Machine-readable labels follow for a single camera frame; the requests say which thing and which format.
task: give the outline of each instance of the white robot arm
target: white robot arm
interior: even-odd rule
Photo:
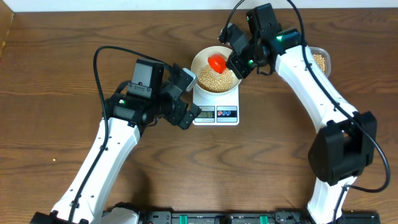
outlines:
[[[113,46],[100,47],[95,63],[98,52],[106,48],[133,52]],[[170,73],[166,82],[162,81],[164,69]],[[95,75],[98,84],[96,64]],[[94,144],[75,180],[54,205],[49,217],[34,216],[31,223],[63,223],[68,220],[69,223],[135,224],[137,214],[122,208],[102,218],[106,199],[121,166],[146,127],[153,126],[153,121],[156,124],[159,118],[165,118],[174,126],[188,129],[200,114],[198,106],[192,104],[188,110],[188,104],[180,99],[183,92],[192,89],[196,80],[195,74],[186,68],[180,69],[176,64],[171,67],[152,59],[138,59],[131,82],[120,84],[113,96],[103,102],[106,105],[103,107],[104,117],[109,119],[100,122]],[[121,94],[127,86],[127,93]]]
[[[306,47],[306,53],[309,62],[313,65],[312,70],[322,82],[322,85],[328,90],[330,95],[340,103],[345,111],[354,116],[353,112],[355,112],[356,109],[344,100],[329,82],[312,57],[309,47]],[[278,55],[275,69],[279,76],[290,85],[304,105],[311,117],[316,132],[318,132],[320,128],[325,127],[327,122],[331,120],[339,123],[347,119],[347,117],[335,109],[330,100],[315,83],[310,72],[306,69],[301,45],[287,49],[286,53],[283,55]],[[349,176],[340,180],[333,186],[317,178],[312,198],[307,205],[307,209],[316,223],[330,223],[333,221],[333,212],[338,203],[341,188],[346,184],[353,184],[356,178],[357,177]],[[346,194],[347,192],[345,192],[340,206],[338,207],[337,218],[341,216],[341,207],[343,206]]]
[[[299,11],[291,0],[288,2],[295,9],[303,31]],[[308,153],[317,181],[307,210],[316,224],[334,222],[342,214],[341,207],[348,188],[355,187],[352,184],[357,176],[373,161],[377,145],[373,140],[376,137],[376,119],[370,112],[358,113],[336,91],[314,60],[304,33],[297,29],[282,30],[271,4],[248,11],[246,19],[250,39],[236,24],[229,24],[229,20],[218,37],[221,43],[229,43],[233,48],[227,67],[238,78],[246,78],[256,67],[258,74],[270,75],[276,71],[298,96],[317,133]],[[271,68],[269,74],[259,71],[266,65]],[[388,164],[385,159],[384,162],[387,179],[380,189],[389,182]],[[368,189],[355,188],[369,192]]]
[[[140,139],[138,127],[128,126],[128,121],[110,118],[108,120],[108,124],[108,150],[103,152],[81,193],[79,204],[73,216],[73,223],[79,223],[82,219],[87,220],[89,223],[101,223],[106,199],[108,198],[114,181],[119,174],[120,168]],[[68,220],[71,201],[74,200],[76,192],[85,178],[88,169],[91,167],[93,161],[98,155],[103,143],[103,138],[104,119],[99,124],[99,130],[94,144],[77,173],[75,180],[72,182],[61,200],[57,202],[52,209],[52,211],[58,212],[57,218]]]

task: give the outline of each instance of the wood grain surface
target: wood grain surface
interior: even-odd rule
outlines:
[[[380,194],[350,190],[344,209],[377,210],[397,223],[398,9],[301,10],[311,46],[331,55],[330,80],[358,110],[378,120],[377,139],[392,169]],[[244,11],[232,21],[248,30]],[[49,213],[85,159],[101,119],[93,55],[118,45],[190,67],[217,36],[229,11],[55,12],[15,15],[0,61],[0,222],[27,223]],[[298,27],[292,10],[276,10]],[[106,96],[131,78],[136,57],[104,50]],[[277,75],[252,74],[239,86],[241,123],[191,126],[164,120],[144,133],[106,203],[174,210],[265,211],[304,208],[315,175],[307,161],[313,124]],[[192,95],[184,96],[192,102]],[[357,184],[375,188],[384,168],[375,153]]]

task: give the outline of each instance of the white scale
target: white scale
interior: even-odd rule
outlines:
[[[239,87],[222,96],[204,94],[197,86],[193,88],[193,103],[200,107],[201,113],[195,125],[238,125]]]

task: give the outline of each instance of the black cable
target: black cable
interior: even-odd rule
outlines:
[[[367,192],[367,193],[382,192],[384,189],[386,189],[388,187],[388,185],[389,185],[389,183],[391,181],[391,171],[390,171],[390,167],[389,167],[386,155],[384,154],[383,150],[381,149],[379,144],[376,142],[376,140],[374,138],[372,138],[372,136],[370,136],[370,134],[362,127],[362,125],[360,125],[356,120],[354,120],[354,118],[351,115],[349,115],[343,108],[341,108],[340,104],[337,103],[335,101],[335,99],[333,99],[333,97],[328,93],[328,91],[321,84],[321,82],[319,81],[317,76],[314,74],[310,63],[308,62],[307,54],[305,53],[305,47],[307,46],[307,43],[305,41],[303,20],[301,18],[299,10],[295,6],[295,4],[291,0],[287,0],[287,2],[289,2],[290,5],[293,7],[294,11],[297,14],[298,20],[300,22],[300,28],[301,28],[301,31],[302,31],[301,40],[302,40],[303,59],[305,61],[305,66],[307,67],[308,71],[311,73],[312,78],[315,80],[315,82],[320,87],[322,92],[326,95],[326,97],[331,101],[333,106],[335,106],[335,108],[338,111],[340,111],[340,113],[342,113],[344,116],[346,116],[348,118],[348,120],[351,121],[351,123],[353,123],[373,143],[374,147],[376,147],[378,153],[380,154],[380,157],[381,157],[381,159],[383,161],[383,164],[384,164],[384,168],[386,170],[386,180],[385,180],[384,184],[381,187],[379,187],[378,189],[366,189],[366,188],[363,188],[363,187],[358,187],[358,186],[355,186],[355,185],[346,184],[346,185],[343,186],[343,189],[341,190],[341,195],[340,196],[342,198],[342,195],[344,194],[344,191],[347,190],[347,188],[352,188],[352,189],[360,190],[360,191]],[[337,208],[340,206],[341,198],[339,197],[339,201],[338,201],[338,203],[336,205],[335,214],[334,214],[334,217],[333,217],[333,223],[336,222]]]
[[[94,54],[94,59],[93,59],[94,77],[95,77],[95,82],[96,82],[96,84],[97,84],[97,89],[98,89],[98,93],[99,93],[99,100],[101,101],[102,112],[103,112],[103,116],[104,116],[105,137],[104,137],[104,142],[103,142],[102,146],[101,146],[100,149],[99,149],[99,153],[98,153],[97,156],[95,157],[95,160],[94,160],[93,164],[91,165],[91,167],[90,167],[90,169],[88,170],[88,172],[87,172],[85,178],[84,178],[83,181],[81,182],[81,185],[80,185],[80,187],[79,187],[79,189],[78,189],[78,191],[77,191],[77,193],[76,193],[75,199],[72,201],[72,207],[71,207],[70,213],[69,213],[68,224],[71,224],[72,221],[73,221],[73,215],[75,214],[75,210],[76,210],[76,207],[77,207],[77,205],[78,205],[78,201],[79,201],[81,192],[83,191],[83,189],[84,189],[84,187],[85,187],[85,185],[86,185],[88,179],[90,178],[91,173],[93,172],[93,170],[94,170],[94,168],[95,168],[95,165],[98,163],[98,161],[99,161],[99,159],[100,159],[102,153],[103,153],[104,150],[106,149],[106,144],[108,143],[108,138],[109,138],[108,117],[107,117],[107,115],[106,115],[105,99],[104,99],[104,94],[103,94],[103,91],[102,91],[102,88],[101,88],[100,78],[98,77],[98,69],[97,69],[97,58],[98,58],[98,54],[99,54],[100,51],[103,50],[103,49],[121,50],[121,51],[124,51],[124,52],[128,52],[128,53],[131,53],[131,54],[138,55],[138,56],[140,56],[140,57],[144,57],[144,58],[147,58],[147,59],[150,59],[150,60],[154,60],[154,61],[157,61],[157,62],[161,62],[161,63],[163,63],[163,64],[165,65],[165,67],[168,68],[168,69],[170,69],[170,67],[171,67],[170,65],[168,65],[167,63],[165,63],[165,62],[163,62],[163,61],[161,61],[161,60],[159,60],[159,59],[156,59],[156,58],[153,58],[153,57],[150,57],[150,56],[146,56],[146,55],[141,54],[141,53],[139,53],[139,52],[135,52],[135,51],[133,51],[133,50],[125,49],[125,48],[122,48],[122,47],[102,46],[102,47],[99,47],[99,48],[97,49],[97,51],[95,52],[95,54]],[[121,85],[123,85],[123,84],[125,84],[125,82],[123,82],[122,84],[120,84],[120,86],[118,87],[118,89],[117,89],[116,91],[119,91],[120,88],[121,88]]]
[[[244,0],[240,0],[240,1],[235,5],[235,7],[232,9],[231,13],[229,14],[229,17],[228,17],[228,19],[226,20],[225,27],[224,27],[224,29],[223,29],[223,31],[222,31],[222,33],[221,33],[221,34],[224,34],[224,40],[226,40],[226,38],[227,38],[227,36],[228,36],[228,24],[229,24],[229,21],[231,20],[232,15],[235,13],[236,9],[237,9],[243,2],[244,2]]]
[[[119,84],[117,89],[114,91],[115,93],[121,93],[124,88],[130,83],[130,80],[123,81],[122,83]]]

